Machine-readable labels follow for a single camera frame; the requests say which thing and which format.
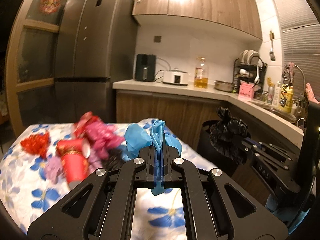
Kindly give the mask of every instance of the bed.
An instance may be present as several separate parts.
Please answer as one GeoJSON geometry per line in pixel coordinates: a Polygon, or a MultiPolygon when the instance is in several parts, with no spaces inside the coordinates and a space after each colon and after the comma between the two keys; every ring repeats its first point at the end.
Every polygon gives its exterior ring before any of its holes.
{"type": "MultiPolygon", "coordinates": [[[[155,119],[144,119],[138,124],[149,132],[154,121],[155,119]]],[[[115,133],[123,136],[130,124],[113,125],[116,127],[115,133]]],[[[20,141],[32,133],[49,130],[50,146],[47,158],[50,158],[55,155],[58,140],[71,138],[71,127],[72,124],[31,125],[13,143],[0,162],[0,199],[24,233],[27,233],[35,219],[69,192],[69,187],[64,177],[60,177],[57,184],[46,179],[44,166],[47,161],[23,151],[20,141]]],[[[164,133],[173,135],[168,127],[165,127],[164,133]]],[[[179,141],[182,145],[182,158],[192,161],[204,170],[216,167],[187,144],[179,141]]],[[[179,188],[167,189],[158,196],[153,196],[150,189],[137,190],[131,239],[187,239],[179,188]]]]}

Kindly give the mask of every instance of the kitchen counter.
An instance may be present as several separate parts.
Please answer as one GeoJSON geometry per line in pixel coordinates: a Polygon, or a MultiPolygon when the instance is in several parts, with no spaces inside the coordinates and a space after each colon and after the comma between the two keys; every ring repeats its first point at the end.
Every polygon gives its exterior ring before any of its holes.
{"type": "Polygon", "coordinates": [[[303,131],[301,129],[250,101],[238,99],[238,94],[218,91],[212,86],[209,86],[208,89],[200,89],[195,88],[192,84],[188,86],[176,86],[163,84],[161,82],[139,82],[135,80],[114,82],[113,88],[117,90],[165,93],[227,101],[261,120],[301,149],[303,139],[303,131]]]}

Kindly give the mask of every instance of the white ladle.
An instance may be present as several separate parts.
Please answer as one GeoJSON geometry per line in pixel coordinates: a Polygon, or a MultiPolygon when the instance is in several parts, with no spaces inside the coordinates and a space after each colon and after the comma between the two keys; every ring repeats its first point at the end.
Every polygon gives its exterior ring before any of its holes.
{"type": "Polygon", "coordinates": [[[257,76],[256,78],[254,79],[254,83],[255,84],[258,84],[260,81],[260,77],[259,77],[259,66],[257,65],[257,76]]]}

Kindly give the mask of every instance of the black air fryer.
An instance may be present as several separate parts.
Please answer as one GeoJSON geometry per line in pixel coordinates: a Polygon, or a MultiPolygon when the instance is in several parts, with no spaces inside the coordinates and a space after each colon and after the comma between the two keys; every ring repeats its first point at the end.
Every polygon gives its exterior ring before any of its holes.
{"type": "Polygon", "coordinates": [[[136,81],[153,82],[156,71],[156,55],[138,54],[136,62],[136,81]]]}

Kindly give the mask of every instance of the dish rack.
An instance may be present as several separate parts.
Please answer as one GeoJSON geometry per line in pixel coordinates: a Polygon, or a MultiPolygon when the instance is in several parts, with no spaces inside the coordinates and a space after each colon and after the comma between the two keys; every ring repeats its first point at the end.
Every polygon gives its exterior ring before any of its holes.
{"type": "Polygon", "coordinates": [[[268,64],[264,63],[262,59],[258,56],[253,56],[250,62],[241,62],[239,58],[235,60],[234,68],[233,68],[233,82],[236,84],[235,85],[236,93],[239,93],[240,80],[243,80],[248,83],[249,82],[254,83],[254,79],[257,76],[257,65],[259,66],[259,77],[260,77],[260,81],[257,85],[261,85],[261,88],[257,90],[256,93],[260,93],[260,94],[263,93],[263,84],[264,84],[264,79],[266,76],[268,64]],[[251,64],[254,58],[259,58],[259,61],[257,62],[256,65],[251,64]],[[239,73],[240,69],[245,69],[246,71],[248,71],[249,76],[241,77],[239,73]]]}

